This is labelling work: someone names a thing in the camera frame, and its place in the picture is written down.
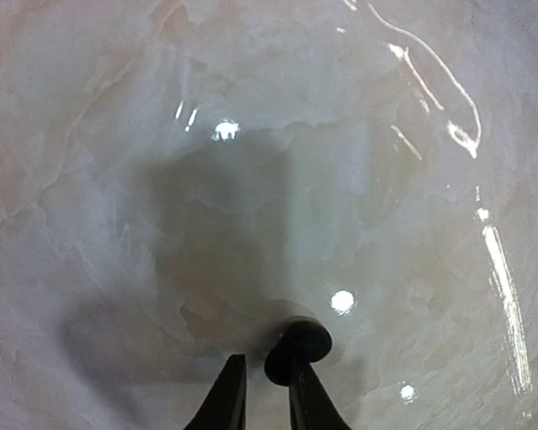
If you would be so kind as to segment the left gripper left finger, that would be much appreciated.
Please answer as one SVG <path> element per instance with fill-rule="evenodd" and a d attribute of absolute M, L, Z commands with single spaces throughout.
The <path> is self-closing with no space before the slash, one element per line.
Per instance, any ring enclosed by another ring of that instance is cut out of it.
<path fill-rule="evenodd" d="M 231 355 L 201 407 L 185 430 L 243 430 L 246 428 L 247 362 Z"/>

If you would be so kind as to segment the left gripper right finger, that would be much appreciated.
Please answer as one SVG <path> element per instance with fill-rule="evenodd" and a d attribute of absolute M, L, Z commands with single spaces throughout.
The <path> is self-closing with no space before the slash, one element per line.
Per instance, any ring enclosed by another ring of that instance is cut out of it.
<path fill-rule="evenodd" d="M 320 382 L 311 361 L 295 354 L 289 363 L 291 429 L 349 430 Z"/>

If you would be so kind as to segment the black earbud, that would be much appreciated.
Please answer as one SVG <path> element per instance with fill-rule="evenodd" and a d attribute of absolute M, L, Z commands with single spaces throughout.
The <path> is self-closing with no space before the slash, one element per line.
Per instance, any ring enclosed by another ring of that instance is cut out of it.
<path fill-rule="evenodd" d="M 321 322 L 307 317 L 293 319 L 266 356 L 265 375 L 278 386 L 288 386 L 293 359 L 301 363 L 316 363 L 332 348 L 332 336 Z"/>

